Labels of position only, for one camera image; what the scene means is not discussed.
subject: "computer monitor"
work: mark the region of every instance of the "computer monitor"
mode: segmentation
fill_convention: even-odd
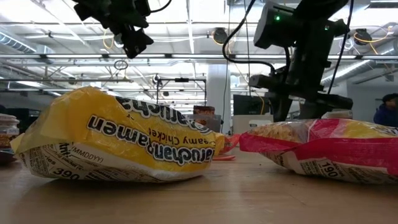
[[[261,114],[262,100],[264,109]],[[269,100],[266,97],[234,95],[234,115],[263,115],[269,112]]]

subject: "black cable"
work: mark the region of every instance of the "black cable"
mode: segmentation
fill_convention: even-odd
[[[155,12],[160,12],[163,9],[167,8],[167,6],[169,6],[169,4],[172,2],[172,0],[169,0],[166,5],[164,5],[163,7],[161,7],[160,9],[156,9],[156,10],[152,10],[150,13],[155,13]]]
[[[348,15],[348,19],[347,19],[347,28],[348,29],[349,29],[349,25],[351,24],[351,18],[353,16],[353,11],[354,11],[354,0],[351,0],[351,3],[349,5],[349,15]],[[343,44],[341,45],[341,50],[340,50],[340,54],[338,56],[338,60],[336,63],[335,72],[333,72],[333,76],[331,77],[328,94],[330,94],[331,88],[333,87],[333,83],[335,82],[338,66],[340,65],[340,61],[341,61],[341,58],[344,53],[344,46],[346,45],[347,37],[348,37],[348,30],[347,30],[346,34],[344,34],[344,37],[343,37]]]
[[[229,7],[229,13],[228,13],[228,34],[229,34],[229,28],[231,27],[231,7]],[[224,115],[225,115],[225,96],[226,96],[226,87],[228,85],[228,60],[226,61],[226,71],[225,71],[225,86],[224,86],[224,98],[223,98],[223,118],[221,119],[224,121]],[[223,127],[224,123],[221,124],[221,132],[223,132]]]
[[[249,3],[248,9],[246,10],[246,13],[244,14],[244,17],[242,19],[242,21],[239,23],[239,25],[237,26],[237,28],[232,31],[232,33],[227,37],[227,39],[225,40],[225,43],[223,44],[223,56],[224,58],[229,61],[229,62],[233,62],[233,63],[257,63],[257,64],[263,64],[263,65],[267,65],[271,68],[271,73],[275,73],[275,68],[274,66],[269,63],[269,62],[262,62],[262,61],[242,61],[242,60],[235,60],[235,59],[231,59],[227,56],[226,51],[225,51],[225,47],[226,45],[229,43],[229,41],[231,40],[231,38],[238,32],[238,30],[240,30],[240,28],[242,28],[244,21],[246,20],[246,17],[248,16],[251,8],[253,7],[254,2],[256,2],[256,0],[251,0],[251,2]]]
[[[244,10],[246,11],[246,1],[243,1],[243,5],[244,5]],[[250,47],[249,47],[249,28],[248,28],[248,20],[245,19],[246,22],[246,38],[248,40],[248,60],[250,61]],[[248,63],[248,67],[249,67],[249,80],[250,80],[250,63]],[[251,96],[251,86],[249,86],[249,96]]]
[[[284,47],[285,49],[285,55],[286,55],[286,67],[284,70],[284,77],[282,80],[282,83],[286,82],[287,79],[287,75],[289,74],[289,68],[290,68],[290,52],[289,52],[289,48],[288,47]]]

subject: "snack bag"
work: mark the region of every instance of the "snack bag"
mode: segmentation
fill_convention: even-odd
[[[56,98],[12,142],[34,175],[169,182],[202,175],[224,145],[169,107],[85,87]]]
[[[398,183],[397,128],[350,119],[280,122],[254,128],[239,143],[298,174]]]
[[[224,137],[224,148],[222,148],[218,154],[213,158],[214,161],[232,161],[235,160],[236,156],[233,154],[232,149],[236,147],[239,142],[240,134],[234,134],[228,136],[225,134],[220,134]]]

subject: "wooden table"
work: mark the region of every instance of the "wooden table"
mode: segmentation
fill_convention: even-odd
[[[174,184],[52,180],[0,168],[0,223],[396,223],[398,186],[291,173],[259,154]]]

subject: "dark jacket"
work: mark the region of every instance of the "dark jacket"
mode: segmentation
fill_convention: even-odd
[[[398,113],[396,110],[390,110],[383,104],[376,111],[373,121],[376,124],[384,126],[398,127]]]

